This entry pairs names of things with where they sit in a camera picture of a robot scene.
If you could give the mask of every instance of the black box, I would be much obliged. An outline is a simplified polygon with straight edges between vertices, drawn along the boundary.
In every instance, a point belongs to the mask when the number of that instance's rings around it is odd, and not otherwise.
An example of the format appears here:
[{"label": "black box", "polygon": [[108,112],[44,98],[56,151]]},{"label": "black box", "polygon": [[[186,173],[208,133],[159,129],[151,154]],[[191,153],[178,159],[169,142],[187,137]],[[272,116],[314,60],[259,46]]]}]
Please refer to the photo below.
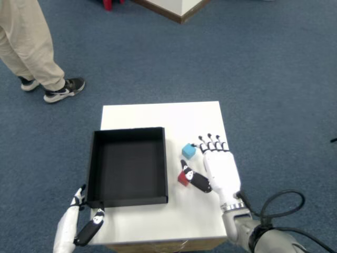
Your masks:
[{"label": "black box", "polygon": [[95,131],[86,201],[92,208],[168,202],[165,130]]}]

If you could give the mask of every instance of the white table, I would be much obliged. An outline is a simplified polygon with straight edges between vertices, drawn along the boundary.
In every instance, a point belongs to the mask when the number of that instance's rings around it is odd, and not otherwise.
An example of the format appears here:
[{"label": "white table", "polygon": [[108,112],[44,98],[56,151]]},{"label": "white table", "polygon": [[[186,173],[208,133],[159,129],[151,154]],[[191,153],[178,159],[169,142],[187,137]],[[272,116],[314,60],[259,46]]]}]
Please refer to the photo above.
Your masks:
[{"label": "white table", "polygon": [[[166,137],[168,203],[105,209],[104,224],[91,245],[143,244],[226,237],[219,198],[177,181],[180,159],[187,143],[199,135],[219,134],[225,129],[218,102],[106,105],[101,130],[164,127]],[[188,162],[206,175],[200,151]]]}]

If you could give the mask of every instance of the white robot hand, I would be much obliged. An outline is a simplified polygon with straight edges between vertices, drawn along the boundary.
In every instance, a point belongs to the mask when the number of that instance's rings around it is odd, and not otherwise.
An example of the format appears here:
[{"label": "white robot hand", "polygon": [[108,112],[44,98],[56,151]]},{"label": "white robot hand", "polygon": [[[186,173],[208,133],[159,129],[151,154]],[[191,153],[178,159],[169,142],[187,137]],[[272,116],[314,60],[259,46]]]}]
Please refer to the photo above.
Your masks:
[{"label": "white robot hand", "polygon": [[102,205],[101,208],[98,208],[93,219],[76,236],[78,213],[84,204],[84,189],[85,185],[77,190],[70,207],[57,225],[53,253],[72,253],[76,246],[86,246],[104,222],[104,207]]},{"label": "white robot hand", "polygon": [[84,199],[84,195],[82,195],[84,189],[85,185],[77,190],[70,203],[70,207],[57,225],[53,253],[72,253],[76,247],[74,238],[76,236],[78,212]]},{"label": "white robot hand", "polygon": [[229,151],[228,144],[222,141],[219,135],[215,138],[211,134],[207,136],[208,141],[199,136],[202,143],[195,146],[199,147],[204,155],[207,177],[212,189],[219,194],[220,206],[223,211],[241,207],[243,202],[236,197],[241,182],[234,156]]}]

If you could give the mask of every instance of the black sneaker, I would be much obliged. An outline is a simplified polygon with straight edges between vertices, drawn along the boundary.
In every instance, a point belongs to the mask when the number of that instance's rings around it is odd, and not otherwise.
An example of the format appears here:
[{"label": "black sneaker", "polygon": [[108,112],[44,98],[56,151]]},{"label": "black sneaker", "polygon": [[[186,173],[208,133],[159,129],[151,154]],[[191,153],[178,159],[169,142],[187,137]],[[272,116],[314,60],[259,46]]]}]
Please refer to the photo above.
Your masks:
[{"label": "black sneaker", "polygon": [[28,81],[27,79],[24,79],[22,76],[19,76],[19,78],[21,80],[21,89],[23,91],[32,91],[40,85],[39,82],[36,80]]},{"label": "black sneaker", "polygon": [[72,78],[65,80],[65,85],[62,89],[58,91],[48,91],[46,90],[45,95],[43,96],[44,101],[47,103],[55,103],[62,99],[65,99],[68,96],[74,96],[80,92],[85,85],[83,78]]}]

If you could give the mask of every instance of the black cable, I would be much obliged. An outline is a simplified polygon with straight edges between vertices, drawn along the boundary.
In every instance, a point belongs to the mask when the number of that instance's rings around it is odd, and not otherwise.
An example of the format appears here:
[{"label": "black cable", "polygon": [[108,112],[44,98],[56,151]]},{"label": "black cable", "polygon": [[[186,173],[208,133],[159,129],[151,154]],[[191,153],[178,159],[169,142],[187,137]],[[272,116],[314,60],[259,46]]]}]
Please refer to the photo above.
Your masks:
[{"label": "black cable", "polygon": [[[277,199],[279,196],[284,195],[284,194],[288,194],[288,193],[295,193],[295,194],[299,195],[301,197],[301,203],[296,208],[294,208],[292,210],[289,210],[287,212],[281,212],[281,213],[274,213],[274,214],[271,214],[271,215],[265,215],[265,211],[266,211],[268,205],[272,201],[274,201],[275,199]],[[271,197],[269,197],[267,199],[267,201],[263,204],[260,213],[255,212],[252,209],[252,206],[250,205],[250,203],[248,201],[248,198],[247,198],[247,196],[245,195],[245,193],[243,191],[238,192],[236,195],[237,195],[238,198],[242,199],[242,201],[244,202],[244,204],[247,206],[247,208],[250,210],[250,212],[253,215],[255,215],[257,217],[260,217],[261,225],[263,227],[268,228],[268,229],[277,229],[277,230],[280,230],[280,231],[290,231],[290,232],[299,233],[299,234],[301,234],[303,236],[306,236],[309,239],[313,240],[314,242],[316,242],[318,245],[320,245],[321,247],[323,247],[328,252],[330,252],[330,253],[337,253],[336,251],[334,251],[333,249],[331,249],[329,246],[327,246],[326,244],[324,244],[322,241],[318,240],[318,238],[314,237],[313,235],[311,235],[311,234],[309,234],[309,233],[307,233],[307,232],[305,232],[303,230],[300,230],[300,229],[297,229],[297,228],[288,228],[288,227],[273,227],[273,225],[272,225],[272,218],[277,218],[277,217],[283,217],[283,216],[290,215],[292,213],[295,213],[295,212],[299,211],[304,206],[304,204],[305,204],[305,196],[304,196],[303,193],[301,193],[299,191],[296,191],[296,190],[284,190],[284,191],[280,191],[280,192],[272,195]],[[303,249],[302,247],[300,247],[297,244],[293,244],[293,245],[299,247],[305,253],[310,253],[309,251]]]},{"label": "black cable", "polygon": [[274,229],[280,230],[280,231],[290,231],[290,232],[295,232],[295,233],[299,233],[303,236],[308,237],[309,239],[313,240],[314,242],[316,242],[318,245],[320,245],[321,247],[323,247],[325,250],[327,250],[330,253],[336,253],[336,251],[334,251],[332,248],[330,248],[328,245],[326,245],[325,243],[323,243],[321,240],[319,240],[318,238],[314,237],[313,235],[298,229],[298,228],[287,228],[287,227],[275,227]]},{"label": "black cable", "polygon": [[[271,215],[265,215],[265,211],[268,207],[268,205],[274,201],[275,199],[277,199],[279,196],[281,195],[284,195],[284,194],[288,194],[288,193],[295,193],[295,194],[298,194],[300,197],[301,197],[301,203],[294,209],[292,210],[289,210],[287,212],[281,212],[281,213],[275,213],[275,214],[271,214]],[[295,213],[297,211],[299,211],[305,204],[305,196],[303,193],[299,192],[299,191],[296,191],[296,190],[283,190],[283,191],[280,191],[276,194],[274,194],[273,196],[269,197],[267,199],[267,201],[263,204],[263,207],[261,209],[261,212],[260,213],[257,213],[255,211],[253,211],[248,199],[247,199],[247,196],[244,194],[243,191],[239,192],[237,194],[237,196],[239,198],[242,199],[242,201],[245,203],[245,205],[248,207],[248,209],[251,211],[251,213],[253,213],[255,216],[257,217],[260,217],[261,219],[261,223],[265,223],[266,221],[268,221],[269,223],[271,223],[271,219],[272,218],[277,218],[277,217],[283,217],[283,216],[287,216],[287,215],[291,215],[292,213]]]},{"label": "black cable", "polygon": [[299,248],[301,251],[303,251],[304,253],[311,253],[311,252],[307,251],[306,249],[304,249],[301,245],[293,244],[293,246],[298,247],[298,248]]}]

